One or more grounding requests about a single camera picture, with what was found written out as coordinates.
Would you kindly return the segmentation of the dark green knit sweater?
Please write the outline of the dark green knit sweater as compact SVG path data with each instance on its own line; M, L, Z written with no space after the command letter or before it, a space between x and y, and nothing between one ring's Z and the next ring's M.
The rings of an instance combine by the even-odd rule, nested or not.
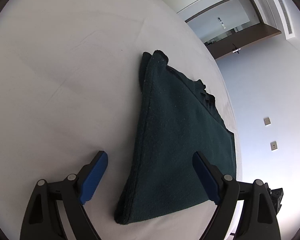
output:
M162 51L143 53L142 101L132 168L115 222L130 224L168 215L207 201L192 166L202 152L224 174L236 175L235 137L202 81L168 65Z

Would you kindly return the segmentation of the ceiling air vent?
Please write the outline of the ceiling air vent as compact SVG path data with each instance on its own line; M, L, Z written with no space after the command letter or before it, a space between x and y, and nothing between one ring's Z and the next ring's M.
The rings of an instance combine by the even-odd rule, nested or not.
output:
M280 10L280 18L284 28L286 39L291 39L295 37L294 28L292 24L292 20L290 19L289 10L286 7L285 0L277 0L276 6Z

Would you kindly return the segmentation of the white bed sheet mattress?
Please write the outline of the white bed sheet mattress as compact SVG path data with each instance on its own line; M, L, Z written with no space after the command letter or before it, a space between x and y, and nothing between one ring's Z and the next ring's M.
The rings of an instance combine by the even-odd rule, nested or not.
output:
M212 202L129 225L114 210L129 175L143 52L202 80L236 132L217 63L162 0L10 0L0 13L0 227L18 239L40 179L60 181L94 154L107 170L85 210L102 239L199 239Z

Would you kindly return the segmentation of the lower wall socket plate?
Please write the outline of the lower wall socket plate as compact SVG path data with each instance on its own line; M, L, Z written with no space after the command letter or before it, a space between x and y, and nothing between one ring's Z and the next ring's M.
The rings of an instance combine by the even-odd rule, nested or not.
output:
M270 148L272 151L277 150L277 142L273 141L270 143Z

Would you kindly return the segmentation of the upper wall switch plate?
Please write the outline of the upper wall switch plate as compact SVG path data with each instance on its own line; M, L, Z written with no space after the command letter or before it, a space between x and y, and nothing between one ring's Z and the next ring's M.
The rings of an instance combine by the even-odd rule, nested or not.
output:
M271 120L269 117L265 117L264 119L264 125L267 126L267 125L270 125L271 124Z

